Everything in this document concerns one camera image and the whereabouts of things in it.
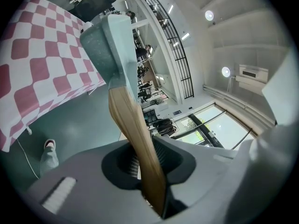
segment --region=window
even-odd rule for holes
[[[247,133],[236,121],[223,114],[208,123],[210,131],[226,149],[232,149]]]
[[[196,118],[198,118],[202,123],[207,122],[208,120],[214,118],[215,116],[221,114],[222,111],[215,106],[204,110],[203,112],[197,112],[195,113]]]
[[[171,136],[173,139],[225,149],[238,150],[242,142],[256,136],[252,129],[215,104],[176,121],[176,126],[179,131]]]
[[[249,133],[241,143],[243,143],[244,141],[247,141],[247,140],[254,140],[254,136]],[[234,150],[238,150],[240,148],[240,146],[241,145],[238,145]]]
[[[178,140],[189,144],[197,144],[202,142],[204,138],[200,135],[198,131],[194,131],[193,133],[190,133]]]

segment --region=table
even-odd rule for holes
[[[105,82],[82,48],[83,22],[46,0],[25,0],[0,41],[0,150],[37,118]]]

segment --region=black chair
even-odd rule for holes
[[[82,0],[69,12],[84,22],[112,7],[116,0]]]

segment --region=person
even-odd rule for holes
[[[148,88],[151,86],[151,83],[148,81],[147,83],[145,83],[144,85],[140,85],[139,89],[142,90],[143,88]]]
[[[148,67],[144,67],[144,68],[141,68],[141,69],[138,67],[138,70],[137,70],[137,77],[138,77],[139,79],[141,79],[142,77],[145,76],[145,73],[148,72],[148,70],[149,70]]]
[[[151,49],[151,45],[146,45],[145,48],[137,48],[136,57],[139,58],[141,56],[145,56],[148,53],[148,50]]]
[[[146,102],[147,99],[151,98],[151,94],[147,94],[146,91],[142,91],[138,93],[138,98],[141,98],[144,102]]]
[[[45,141],[43,146],[43,154],[40,163],[40,176],[58,167],[59,161],[56,154],[56,143],[53,139]]]
[[[131,18],[131,20],[133,20],[135,18],[135,13],[128,11],[126,12],[121,12],[120,15],[124,15],[124,16],[129,16]]]

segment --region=red and white checkered cloth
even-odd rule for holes
[[[0,41],[0,149],[37,118],[105,82],[82,48],[83,22],[46,0],[25,0]]]

